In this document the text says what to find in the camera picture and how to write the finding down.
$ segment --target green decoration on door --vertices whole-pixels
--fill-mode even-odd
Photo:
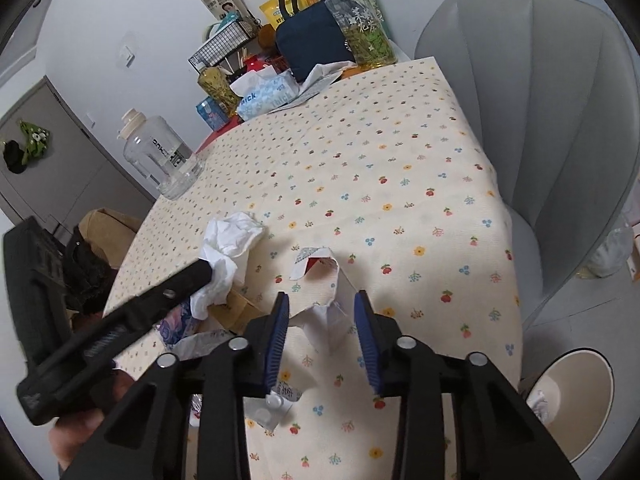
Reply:
[[[30,161],[44,156],[49,143],[49,131],[24,121],[19,121],[18,125],[26,138],[22,163],[27,165]]]

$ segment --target gray door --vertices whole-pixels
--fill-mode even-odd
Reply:
[[[38,88],[0,125],[2,140],[25,139],[24,120],[50,131],[43,158],[21,174],[0,162],[0,192],[21,218],[35,216],[62,242],[91,209],[108,207],[144,218],[152,202],[94,146],[46,85]]]

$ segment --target floor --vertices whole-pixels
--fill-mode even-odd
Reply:
[[[596,480],[640,418],[640,282],[628,269],[606,279],[569,281],[524,333],[523,378],[574,348],[599,350],[613,368],[613,406],[605,427],[574,467]]]

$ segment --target floral tablecloth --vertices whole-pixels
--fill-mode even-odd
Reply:
[[[149,213],[108,310],[196,259],[211,216],[245,210],[268,227],[242,290],[263,310],[280,290],[292,305],[305,297],[304,281],[288,279],[295,256],[327,246],[404,333],[460,358],[482,351],[517,384],[522,331],[510,217],[433,58],[338,82],[301,107],[231,130],[203,155],[197,183]],[[151,333],[118,362],[139,377],[163,350]],[[252,478],[390,478],[399,403],[373,396],[355,330],[323,356],[290,328],[280,378],[303,395],[273,433],[247,421]]]

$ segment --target door frame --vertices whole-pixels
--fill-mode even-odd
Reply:
[[[55,97],[56,101],[62,106],[62,109],[66,112],[66,114],[71,118],[71,120],[76,124],[78,129],[84,134],[84,136],[89,139],[89,142],[92,143],[96,147],[96,149],[111,163],[111,165],[116,168],[120,172],[120,174],[130,182],[133,187],[135,187],[142,195],[148,199],[152,204],[156,202],[155,197],[151,195],[135,178],[133,178],[121,165],[120,163],[111,156],[103,145],[98,142],[98,140],[92,135],[91,131],[88,130],[87,127],[82,124],[82,121],[78,119],[78,117],[73,113],[71,108],[65,103],[65,100],[60,96],[58,91],[56,90],[53,83],[49,80],[49,78],[45,75],[42,77],[40,81],[38,81],[31,89],[26,91],[16,102],[15,104],[7,111],[7,113],[0,118],[0,128],[4,126],[4,124],[9,120],[18,108],[20,108],[25,102],[27,102],[38,90],[43,87],[49,88],[50,92]],[[0,209],[9,217],[9,219],[15,224],[20,223],[22,217],[14,210],[13,207],[9,204],[6,198],[0,192]]]

